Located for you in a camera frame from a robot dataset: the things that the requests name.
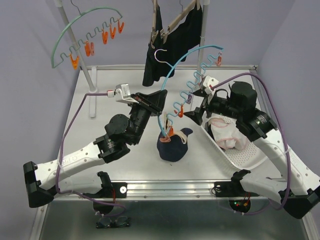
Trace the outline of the navy underwear beige waistband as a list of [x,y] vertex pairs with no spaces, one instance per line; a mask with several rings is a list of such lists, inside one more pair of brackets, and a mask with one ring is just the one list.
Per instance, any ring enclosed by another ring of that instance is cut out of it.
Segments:
[[159,157],[167,162],[178,162],[187,153],[188,137],[194,131],[191,128],[184,127],[179,131],[173,131],[173,134],[163,136],[160,132],[156,142],[156,148],[159,153]]

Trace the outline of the pink plastic bag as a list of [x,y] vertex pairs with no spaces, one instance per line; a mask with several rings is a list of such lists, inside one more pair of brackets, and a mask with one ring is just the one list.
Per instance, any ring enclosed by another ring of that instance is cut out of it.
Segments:
[[242,151],[247,147],[249,140],[237,129],[235,123],[228,123],[221,117],[213,117],[207,123],[208,130],[211,131],[215,143],[221,149]]

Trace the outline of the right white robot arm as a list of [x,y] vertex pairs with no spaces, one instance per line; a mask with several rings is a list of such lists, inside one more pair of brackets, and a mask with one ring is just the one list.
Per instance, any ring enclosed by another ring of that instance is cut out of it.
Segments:
[[197,125],[203,114],[219,114],[235,120],[236,128],[248,138],[277,168],[285,182],[269,179],[266,172],[241,169],[229,181],[214,185],[217,197],[242,197],[245,193],[266,197],[296,219],[302,219],[320,202],[320,177],[289,149],[281,129],[273,119],[256,107],[257,92],[242,81],[229,87],[227,97],[219,97],[213,86],[192,94],[201,97],[202,103],[184,115]]

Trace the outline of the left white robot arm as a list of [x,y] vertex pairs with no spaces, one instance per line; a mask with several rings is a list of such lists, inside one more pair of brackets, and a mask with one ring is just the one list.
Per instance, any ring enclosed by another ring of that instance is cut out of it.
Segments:
[[64,155],[61,149],[56,160],[41,164],[33,161],[25,163],[23,173],[29,207],[47,205],[56,195],[75,194],[75,190],[62,191],[60,181],[127,155],[130,152],[129,146],[140,142],[150,117],[162,114],[167,94],[167,90],[150,94],[130,93],[120,87],[103,93],[103,96],[115,98],[116,102],[130,106],[129,115],[114,115],[105,125],[104,135],[73,153]]

